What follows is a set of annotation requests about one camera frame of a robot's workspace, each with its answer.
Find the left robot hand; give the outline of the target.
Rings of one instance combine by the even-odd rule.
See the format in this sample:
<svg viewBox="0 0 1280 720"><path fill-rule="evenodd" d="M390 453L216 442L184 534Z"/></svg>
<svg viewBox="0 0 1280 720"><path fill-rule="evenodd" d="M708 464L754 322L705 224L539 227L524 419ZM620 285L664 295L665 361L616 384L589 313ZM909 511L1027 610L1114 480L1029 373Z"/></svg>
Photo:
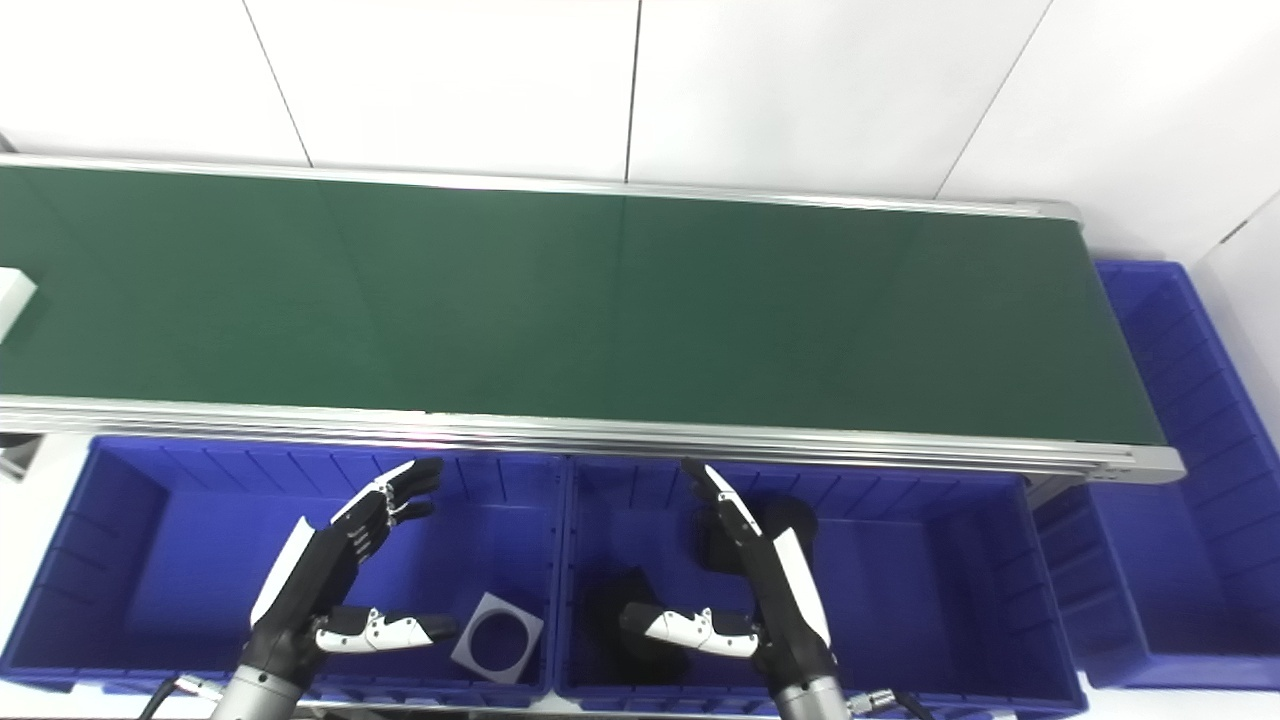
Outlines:
<svg viewBox="0 0 1280 720"><path fill-rule="evenodd" d="M390 532L426 518L435 506L440 457L416 457L370 480L330 521L301 518L264 582L250 614L239 666L256 682L306 691L328 656L379 653L439 644L457 637L447 614L390 612L346 602L361 566Z"/></svg>

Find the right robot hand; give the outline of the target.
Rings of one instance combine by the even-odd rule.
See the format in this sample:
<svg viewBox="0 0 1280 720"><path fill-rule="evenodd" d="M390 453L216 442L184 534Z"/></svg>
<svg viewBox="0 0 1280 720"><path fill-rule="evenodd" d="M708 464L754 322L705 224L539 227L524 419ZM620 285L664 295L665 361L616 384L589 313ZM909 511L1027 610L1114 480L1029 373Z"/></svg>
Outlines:
<svg viewBox="0 0 1280 720"><path fill-rule="evenodd" d="M773 694L835 680L829 624L812 570L818 530L813 507L795 497L751 506L710 464L685 457L680 466L737 555L755 611L748 618L630 602L620 614L621 629L703 653L749 659Z"/></svg>

